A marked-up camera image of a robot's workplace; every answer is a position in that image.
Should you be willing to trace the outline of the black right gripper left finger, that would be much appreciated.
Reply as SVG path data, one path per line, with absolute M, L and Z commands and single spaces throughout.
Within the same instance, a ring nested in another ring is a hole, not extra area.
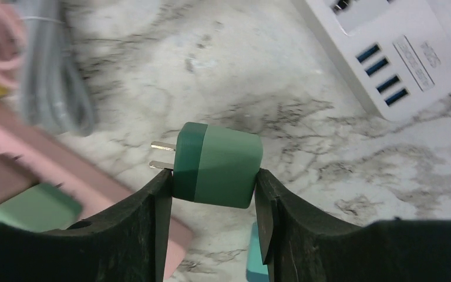
M 0 223 L 0 281 L 162 281 L 171 213 L 170 170 L 65 230 Z

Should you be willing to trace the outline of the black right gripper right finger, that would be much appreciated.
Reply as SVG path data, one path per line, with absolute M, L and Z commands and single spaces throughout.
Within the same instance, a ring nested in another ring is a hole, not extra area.
M 262 262 L 271 281 L 451 281 L 451 220 L 340 220 L 288 190 L 270 171 L 256 178 Z

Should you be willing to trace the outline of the teal plug adapter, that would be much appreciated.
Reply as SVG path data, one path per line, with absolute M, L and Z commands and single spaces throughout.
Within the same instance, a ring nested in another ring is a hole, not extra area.
M 268 267 L 263 265 L 258 237 L 258 226 L 255 221 L 251 228 L 250 243 L 246 264 L 246 279 L 248 282 L 269 282 Z

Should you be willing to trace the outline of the green plug adapter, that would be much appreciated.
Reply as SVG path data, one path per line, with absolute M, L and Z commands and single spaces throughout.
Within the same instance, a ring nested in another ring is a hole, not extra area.
M 153 168 L 172 170 L 173 197 L 215 206 L 249 207 L 264 151 L 259 136 L 187 122 L 175 144 L 154 141 L 151 147 L 175 153 L 173 163 L 149 163 Z
M 0 222 L 34 232 L 66 229 L 77 222 L 82 205 L 58 187 L 40 183 L 0 204 Z

